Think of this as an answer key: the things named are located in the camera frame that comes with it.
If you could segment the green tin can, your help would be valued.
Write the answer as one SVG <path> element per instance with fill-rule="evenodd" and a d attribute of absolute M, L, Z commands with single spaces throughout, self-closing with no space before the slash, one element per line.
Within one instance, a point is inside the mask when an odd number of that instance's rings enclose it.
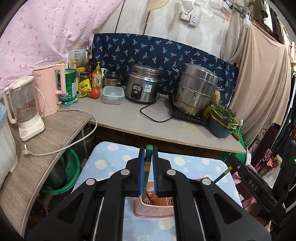
<path fill-rule="evenodd" d="M 59 99 L 64 105 L 70 105 L 77 100 L 76 70 L 65 69 L 66 93 L 60 94 Z"/>

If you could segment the green chopstick gold band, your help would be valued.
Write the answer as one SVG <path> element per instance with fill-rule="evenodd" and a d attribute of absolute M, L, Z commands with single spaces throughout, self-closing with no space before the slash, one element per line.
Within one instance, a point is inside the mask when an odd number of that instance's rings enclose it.
<path fill-rule="evenodd" d="M 151 169 L 152 153 L 153 145 L 146 145 L 144 157 L 144 182 L 142 185 L 142 202 L 144 202 L 147 197 L 147 184 L 149 180 L 149 172 Z"/>

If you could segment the pink electric kettle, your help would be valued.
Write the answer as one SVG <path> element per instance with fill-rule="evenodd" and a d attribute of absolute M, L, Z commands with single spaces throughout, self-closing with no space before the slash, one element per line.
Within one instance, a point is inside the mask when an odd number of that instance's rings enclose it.
<path fill-rule="evenodd" d="M 33 76 L 40 115 L 55 114 L 60 107 L 59 95 L 66 94 L 65 64 L 36 67 Z"/>

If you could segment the green plastic basin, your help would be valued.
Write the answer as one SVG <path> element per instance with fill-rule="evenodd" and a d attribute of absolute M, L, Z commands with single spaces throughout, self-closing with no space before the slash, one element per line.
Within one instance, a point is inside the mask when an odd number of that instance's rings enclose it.
<path fill-rule="evenodd" d="M 49 195 L 65 193 L 74 186 L 79 174 L 79 158 L 72 148 L 68 148 L 50 172 L 41 192 Z"/>

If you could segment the yellow oil bottle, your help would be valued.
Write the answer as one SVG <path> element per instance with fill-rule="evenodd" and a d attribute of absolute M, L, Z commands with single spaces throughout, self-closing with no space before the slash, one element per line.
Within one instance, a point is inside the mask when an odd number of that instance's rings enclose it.
<path fill-rule="evenodd" d="M 100 62 L 97 62 L 97 66 L 92 73 L 92 88 L 101 87 L 102 85 L 102 71 L 100 68 Z"/>

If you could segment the pink perforated utensil basket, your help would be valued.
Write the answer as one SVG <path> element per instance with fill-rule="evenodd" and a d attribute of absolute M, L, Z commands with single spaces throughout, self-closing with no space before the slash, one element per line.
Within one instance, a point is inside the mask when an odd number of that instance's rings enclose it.
<path fill-rule="evenodd" d="M 136 198 L 133 203 L 133 214 L 140 218 L 167 218 L 174 216 L 174 204 L 172 197 L 159 198 L 154 192 L 154 182 L 148 181 L 147 192 L 152 202 L 146 197 L 142 202 L 142 196 Z"/>

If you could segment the small steel lidded pot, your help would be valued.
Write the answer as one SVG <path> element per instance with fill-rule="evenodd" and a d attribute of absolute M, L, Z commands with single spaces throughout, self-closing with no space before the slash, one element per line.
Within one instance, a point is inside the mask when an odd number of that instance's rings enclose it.
<path fill-rule="evenodd" d="M 113 87 L 121 87 L 123 78 L 120 77 L 115 71 L 112 71 L 110 74 L 106 74 L 103 76 L 103 87 L 113 86 Z"/>

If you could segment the white blender jug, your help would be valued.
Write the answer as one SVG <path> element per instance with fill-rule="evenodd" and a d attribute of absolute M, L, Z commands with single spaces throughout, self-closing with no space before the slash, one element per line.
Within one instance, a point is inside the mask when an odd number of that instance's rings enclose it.
<path fill-rule="evenodd" d="M 12 82 L 3 90 L 4 105 L 11 124 L 18 125 L 20 139 L 30 140 L 45 130 L 39 114 L 33 76 L 25 76 Z"/>

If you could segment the dark red chopstick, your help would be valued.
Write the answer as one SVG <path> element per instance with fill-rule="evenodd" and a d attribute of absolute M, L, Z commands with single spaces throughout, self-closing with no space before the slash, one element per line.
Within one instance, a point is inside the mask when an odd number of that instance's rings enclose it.
<path fill-rule="evenodd" d="M 151 199 L 151 197 L 149 196 L 149 193 L 146 191 L 145 194 L 146 194 L 147 198 L 149 199 L 149 201 L 152 202 L 152 199 Z"/>

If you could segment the large steel steamer pot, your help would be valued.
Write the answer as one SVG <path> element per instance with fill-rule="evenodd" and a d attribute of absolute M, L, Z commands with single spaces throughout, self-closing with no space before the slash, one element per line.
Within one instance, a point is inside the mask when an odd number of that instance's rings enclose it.
<path fill-rule="evenodd" d="M 177 85 L 173 94 L 173 104 L 182 113 L 195 116 L 210 103 L 218 87 L 219 78 L 210 70 L 196 64 L 184 63 L 175 71 L 178 73 Z"/>

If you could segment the blue planet pattern tablecloth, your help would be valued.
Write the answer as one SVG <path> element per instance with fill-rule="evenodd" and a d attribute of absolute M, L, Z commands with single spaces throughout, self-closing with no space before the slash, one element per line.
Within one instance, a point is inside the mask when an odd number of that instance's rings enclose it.
<path fill-rule="evenodd" d="M 79 175 L 75 188 L 87 179 L 101 181 L 124 168 L 129 169 L 136 183 L 142 181 L 144 169 L 144 151 L 136 147 L 102 142 L 92 151 Z M 193 157 L 180 154 L 159 152 L 158 157 L 170 162 L 171 167 L 187 178 L 209 178 L 215 180 L 226 169 L 227 165 L 219 159 Z M 175 219 L 141 218 L 133 213 L 134 198 L 125 198 L 123 240 L 177 240 Z"/>

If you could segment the blue basin with greens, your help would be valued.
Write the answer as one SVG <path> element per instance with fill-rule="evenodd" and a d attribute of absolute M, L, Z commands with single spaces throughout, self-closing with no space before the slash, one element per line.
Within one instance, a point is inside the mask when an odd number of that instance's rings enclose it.
<path fill-rule="evenodd" d="M 218 138 L 226 138 L 239 126 L 236 112 L 217 104 L 210 104 L 203 112 L 208 121 L 208 129 Z"/>

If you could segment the black induction cooker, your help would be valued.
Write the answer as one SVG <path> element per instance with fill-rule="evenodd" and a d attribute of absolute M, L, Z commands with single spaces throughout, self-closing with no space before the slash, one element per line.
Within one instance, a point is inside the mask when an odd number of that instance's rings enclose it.
<path fill-rule="evenodd" d="M 174 118 L 176 120 L 180 120 L 180 121 L 194 123 L 197 125 L 202 125 L 202 126 L 208 125 L 207 119 L 200 114 L 195 115 L 195 116 L 191 116 L 191 115 L 188 115 L 188 114 L 185 114 L 185 113 L 182 113 L 181 111 L 179 111 L 173 104 L 173 96 L 172 95 L 169 95 L 169 101 L 170 101 L 170 105 L 171 105 L 172 118 Z"/>

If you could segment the white carton box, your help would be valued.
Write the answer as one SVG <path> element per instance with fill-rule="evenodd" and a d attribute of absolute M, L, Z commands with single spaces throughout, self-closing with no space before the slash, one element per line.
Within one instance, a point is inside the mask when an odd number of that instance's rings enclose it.
<path fill-rule="evenodd" d="M 88 62 L 87 50 L 73 49 L 68 51 L 68 68 L 73 68 L 73 62 L 77 67 L 86 67 Z"/>

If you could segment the yellow snack packet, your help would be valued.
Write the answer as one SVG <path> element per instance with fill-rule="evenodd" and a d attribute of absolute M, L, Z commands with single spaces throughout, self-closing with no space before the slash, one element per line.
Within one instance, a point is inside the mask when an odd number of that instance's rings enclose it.
<path fill-rule="evenodd" d="M 78 92 L 79 94 L 89 93 L 91 91 L 91 84 L 89 79 L 84 79 L 79 82 Z"/>

